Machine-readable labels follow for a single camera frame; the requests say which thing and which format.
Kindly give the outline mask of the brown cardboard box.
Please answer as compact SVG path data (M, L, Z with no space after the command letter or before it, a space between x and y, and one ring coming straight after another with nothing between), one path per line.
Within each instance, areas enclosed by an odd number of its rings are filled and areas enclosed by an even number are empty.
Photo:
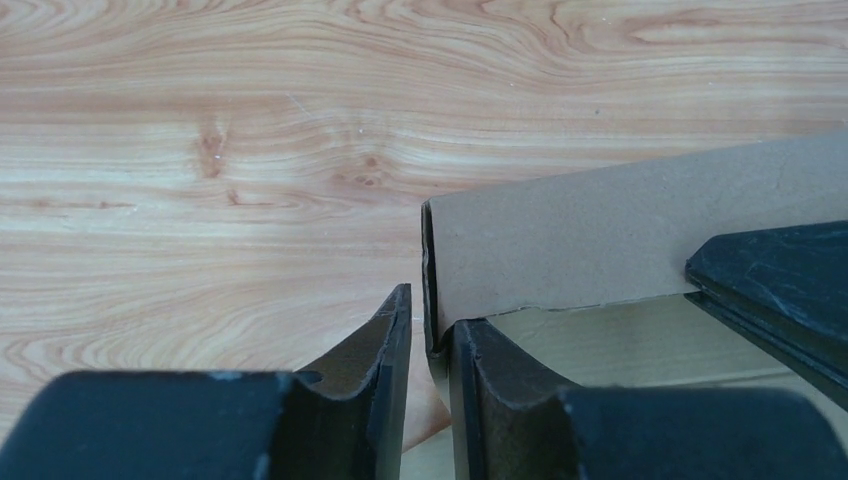
M847 455L847 406L685 297L686 261L709 239L834 221L847 223L845 130L428 200L426 351L452 426L404 454L402 477L460 479L450 335L475 319L584 387L794 392Z

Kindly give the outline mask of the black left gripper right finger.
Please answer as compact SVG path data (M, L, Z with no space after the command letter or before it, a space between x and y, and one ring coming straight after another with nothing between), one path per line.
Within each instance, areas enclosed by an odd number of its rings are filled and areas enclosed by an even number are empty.
M806 398L771 388L578 385L484 319L451 329L460 479L843 479Z

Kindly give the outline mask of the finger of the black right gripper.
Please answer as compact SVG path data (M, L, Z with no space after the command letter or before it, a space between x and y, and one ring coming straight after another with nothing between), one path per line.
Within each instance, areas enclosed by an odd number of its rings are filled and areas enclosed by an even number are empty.
M715 236L686 299L847 406L847 223Z

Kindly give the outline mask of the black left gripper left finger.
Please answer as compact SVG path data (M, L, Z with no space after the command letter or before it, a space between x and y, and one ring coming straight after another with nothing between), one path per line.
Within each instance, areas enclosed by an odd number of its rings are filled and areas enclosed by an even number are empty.
M295 371L78 370L1 447L5 479L395 479L411 288Z

